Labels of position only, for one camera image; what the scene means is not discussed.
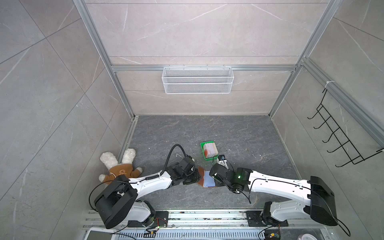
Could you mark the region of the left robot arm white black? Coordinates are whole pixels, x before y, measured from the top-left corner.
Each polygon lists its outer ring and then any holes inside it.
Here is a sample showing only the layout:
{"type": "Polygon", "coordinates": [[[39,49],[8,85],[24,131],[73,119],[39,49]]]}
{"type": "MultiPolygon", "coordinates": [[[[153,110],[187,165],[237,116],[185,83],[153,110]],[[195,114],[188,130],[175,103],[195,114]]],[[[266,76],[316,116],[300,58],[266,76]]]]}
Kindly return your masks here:
{"type": "Polygon", "coordinates": [[[95,211],[99,213],[106,229],[112,229],[124,220],[148,226],[156,212],[149,202],[139,203],[139,198],[179,184],[194,184],[200,178],[191,156],[151,176],[130,179],[124,175],[118,176],[116,180],[108,181],[109,185],[95,198],[95,211]]]}

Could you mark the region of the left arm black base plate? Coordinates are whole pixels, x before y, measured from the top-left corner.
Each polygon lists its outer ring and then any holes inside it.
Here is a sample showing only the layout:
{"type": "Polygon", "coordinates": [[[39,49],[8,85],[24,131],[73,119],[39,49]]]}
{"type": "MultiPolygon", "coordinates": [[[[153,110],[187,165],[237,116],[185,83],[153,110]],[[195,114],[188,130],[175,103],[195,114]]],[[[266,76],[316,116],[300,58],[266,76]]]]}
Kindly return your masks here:
{"type": "Polygon", "coordinates": [[[166,227],[168,225],[169,212],[168,211],[157,211],[154,214],[150,214],[150,216],[144,220],[144,222],[138,221],[129,221],[129,228],[155,228],[155,227],[166,227]]]}

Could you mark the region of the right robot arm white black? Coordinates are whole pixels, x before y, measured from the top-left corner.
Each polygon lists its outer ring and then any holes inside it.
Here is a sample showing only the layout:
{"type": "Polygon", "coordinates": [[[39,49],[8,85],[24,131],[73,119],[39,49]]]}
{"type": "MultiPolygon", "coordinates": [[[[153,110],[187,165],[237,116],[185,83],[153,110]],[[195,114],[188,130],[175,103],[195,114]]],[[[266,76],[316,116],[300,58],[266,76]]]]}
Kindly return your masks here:
{"type": "Polygon", "coordinates": [[[290,219],[306,219],[325,226],[339,226],[350,237],[349,228],[337,218],[334,192],[319,177],[292,180],[269,176],[251,169],[236,171],[214,164],[209,175],[232,193],[250,198],[252,192],[286,198],[284,202],[267,202],[261,213],[264,225],[276,226],[290,219]]]}

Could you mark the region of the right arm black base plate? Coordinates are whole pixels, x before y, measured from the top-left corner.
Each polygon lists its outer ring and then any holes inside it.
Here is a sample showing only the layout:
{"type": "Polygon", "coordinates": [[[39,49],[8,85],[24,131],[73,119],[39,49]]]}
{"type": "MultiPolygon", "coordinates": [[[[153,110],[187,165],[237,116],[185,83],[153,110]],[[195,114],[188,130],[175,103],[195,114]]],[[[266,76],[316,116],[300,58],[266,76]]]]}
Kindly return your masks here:
{"type": "Polygon", "coordinates": [[[273,219],[262,211],[246,211],[246,218],[249,227],[288,227],[288,221],[283,222],[273,219]]]}

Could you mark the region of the brown leather card holder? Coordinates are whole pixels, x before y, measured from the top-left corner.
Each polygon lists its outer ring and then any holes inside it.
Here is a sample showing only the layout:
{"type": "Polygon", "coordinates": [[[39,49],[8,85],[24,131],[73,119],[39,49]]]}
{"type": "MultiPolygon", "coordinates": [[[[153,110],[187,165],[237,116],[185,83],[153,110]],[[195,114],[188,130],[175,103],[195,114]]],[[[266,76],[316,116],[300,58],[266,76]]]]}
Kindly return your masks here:
{"type": "Polygon", "coordinates": [[[205,171],[202,167],[198,167],[198,171],[201,176],[198,185],[203,188],[214,188],[216,186],[214,178],[209,175],[209,171],[205,171]]]}

